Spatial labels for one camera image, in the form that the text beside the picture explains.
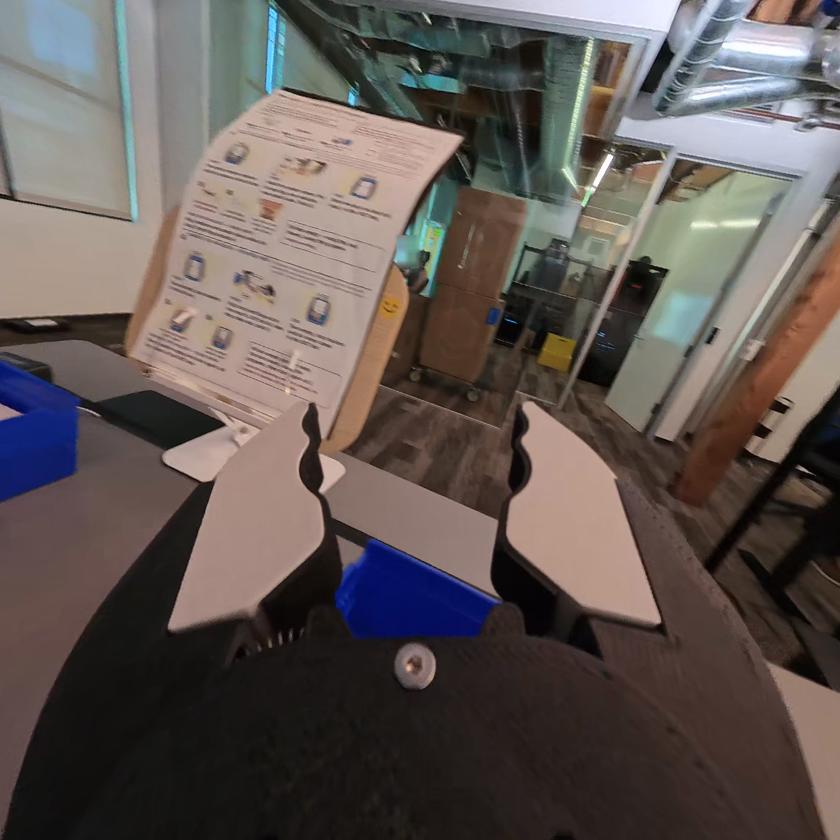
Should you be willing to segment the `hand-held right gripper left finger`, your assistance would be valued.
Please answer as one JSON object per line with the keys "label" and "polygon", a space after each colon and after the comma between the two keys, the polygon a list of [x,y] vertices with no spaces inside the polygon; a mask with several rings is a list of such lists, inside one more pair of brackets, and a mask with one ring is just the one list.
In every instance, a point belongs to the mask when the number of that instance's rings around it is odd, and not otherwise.
{"label": "hand-held right gripper left finger", "polygon": [[167,632],[231,623],[257,648],[306,634],[334,606],[343,577],[322,492],[318,408],[300,403],[253,436],[218,472]]}

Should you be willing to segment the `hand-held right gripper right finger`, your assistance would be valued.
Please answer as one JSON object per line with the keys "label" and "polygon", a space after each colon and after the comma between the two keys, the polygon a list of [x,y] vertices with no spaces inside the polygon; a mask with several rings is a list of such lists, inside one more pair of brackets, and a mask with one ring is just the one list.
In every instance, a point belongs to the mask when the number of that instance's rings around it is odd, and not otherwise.
{"label": "hand-held right gripper right finger", "polygon": [[521,611],[526,632],[570,643],[593,620],[660,630],[655,594],[606,462],[534,402],[517,408],[511,452],[490,579]]}

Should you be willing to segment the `blue plastic bin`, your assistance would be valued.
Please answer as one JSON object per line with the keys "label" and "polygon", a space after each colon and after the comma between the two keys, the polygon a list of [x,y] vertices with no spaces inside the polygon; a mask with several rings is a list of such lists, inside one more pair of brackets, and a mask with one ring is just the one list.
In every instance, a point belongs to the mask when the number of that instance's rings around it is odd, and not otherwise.
{"label": "blue plastic bin", "polygon": [[79,397],[1,363],[1,501],[75,474],[80,406]]}
{"label": "blue plastic bin", "polygon": [[499,604],[474,586],[370,539],[334,603],[356,638],[475,637]]}

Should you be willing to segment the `large brown cardboard box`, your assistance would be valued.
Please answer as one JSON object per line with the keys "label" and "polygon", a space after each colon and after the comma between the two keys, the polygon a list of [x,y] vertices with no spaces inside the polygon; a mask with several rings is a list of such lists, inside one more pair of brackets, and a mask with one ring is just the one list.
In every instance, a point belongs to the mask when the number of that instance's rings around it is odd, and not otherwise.
{"label": "large brown cardboard box", "polygon": [[525,199],[460,187],[434,274],[436,286],[498,298],[528,212]]}
{"label": "large brown cardboard box", "polygon": [[477,402],[503,309],[500,297],[437,285],[419,346],[419,369],[462,384],[467,401]]}

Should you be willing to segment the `yellow plastic bin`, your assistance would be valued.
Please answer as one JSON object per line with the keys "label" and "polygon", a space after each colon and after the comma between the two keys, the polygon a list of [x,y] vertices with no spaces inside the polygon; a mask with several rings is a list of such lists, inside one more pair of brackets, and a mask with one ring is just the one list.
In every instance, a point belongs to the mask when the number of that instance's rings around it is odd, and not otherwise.
{"label": "yellow plastic bin", "polygon": [[561,373],[568,372],[574,360],[576,339],[547,333],[539,351],[537,364]]}

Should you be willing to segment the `white door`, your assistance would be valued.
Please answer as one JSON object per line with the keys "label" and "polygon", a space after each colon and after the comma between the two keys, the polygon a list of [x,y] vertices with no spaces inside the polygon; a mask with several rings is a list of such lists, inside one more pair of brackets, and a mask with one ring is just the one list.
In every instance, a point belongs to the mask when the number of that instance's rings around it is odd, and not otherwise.
{"label": "white door", "polygon": [[727,171],[685,201],[663,198],[651,213],[634,256],[651,258],[667,275],[605,398],[637,432],[655,423],[793,183]]}

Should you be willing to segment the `black equipment cabinet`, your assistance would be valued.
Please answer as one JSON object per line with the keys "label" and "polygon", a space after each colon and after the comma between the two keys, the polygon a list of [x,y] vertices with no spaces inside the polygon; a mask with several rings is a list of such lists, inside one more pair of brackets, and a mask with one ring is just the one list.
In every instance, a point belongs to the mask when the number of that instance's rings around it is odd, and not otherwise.
{"label": "black equipment cabinet", "polygon": [[580,380],[603,387],[612,385],[668,273],[648,255],[628,263],[584,359]]}

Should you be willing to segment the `wooden pillar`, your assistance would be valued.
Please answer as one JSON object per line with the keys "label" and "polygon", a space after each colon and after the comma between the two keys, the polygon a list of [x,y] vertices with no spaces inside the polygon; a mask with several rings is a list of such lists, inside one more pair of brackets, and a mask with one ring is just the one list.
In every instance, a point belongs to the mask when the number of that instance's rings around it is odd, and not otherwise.
{"label": "wooden pillar", "polygon": [[755,358],[700,427],[668,493],[701,508],[839,309],[838,218],[806,282]]}

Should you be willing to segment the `black device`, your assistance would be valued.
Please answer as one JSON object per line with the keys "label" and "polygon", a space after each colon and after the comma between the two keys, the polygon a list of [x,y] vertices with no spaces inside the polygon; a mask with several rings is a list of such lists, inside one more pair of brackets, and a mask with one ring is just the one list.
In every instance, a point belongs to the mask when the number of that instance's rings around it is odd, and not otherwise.
{"label": "black device", "polygon": [[17,353],[1,352],[1,362],[50,384],[55,383],[52,368],[43,361],[32,360]]}

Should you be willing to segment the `printed instruction sheet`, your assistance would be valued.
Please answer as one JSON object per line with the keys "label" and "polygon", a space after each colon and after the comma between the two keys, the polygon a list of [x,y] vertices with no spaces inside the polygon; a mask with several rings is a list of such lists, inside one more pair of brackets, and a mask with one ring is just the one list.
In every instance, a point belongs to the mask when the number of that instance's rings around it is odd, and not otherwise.
{"label": "printed instruction sheet", "polygon": [[332,430],[397,239],[460,132],[278,90],[227,126],[186,186],[129,357],[268,417]]}

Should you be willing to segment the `window with white blind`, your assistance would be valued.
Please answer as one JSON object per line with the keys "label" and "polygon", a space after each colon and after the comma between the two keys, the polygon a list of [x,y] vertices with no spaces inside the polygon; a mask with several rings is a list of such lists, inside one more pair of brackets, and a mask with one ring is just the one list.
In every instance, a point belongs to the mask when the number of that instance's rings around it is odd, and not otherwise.
{"label": "window with white blind", "polygon": [[135,221],[124,2],[1,2],[2,178],[9,197]]}

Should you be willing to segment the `silver ventilation duct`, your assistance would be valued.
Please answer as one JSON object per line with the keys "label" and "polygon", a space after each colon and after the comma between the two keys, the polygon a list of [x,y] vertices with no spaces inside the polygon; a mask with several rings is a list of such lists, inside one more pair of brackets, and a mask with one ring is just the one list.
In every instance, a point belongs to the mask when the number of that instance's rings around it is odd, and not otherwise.
{"label": "silver ventilation duct", "polygon": [[681,2],[651,70],[658,118],[838,102],[838,2],[792,2],[780,23],[751,17],[763,2]]}

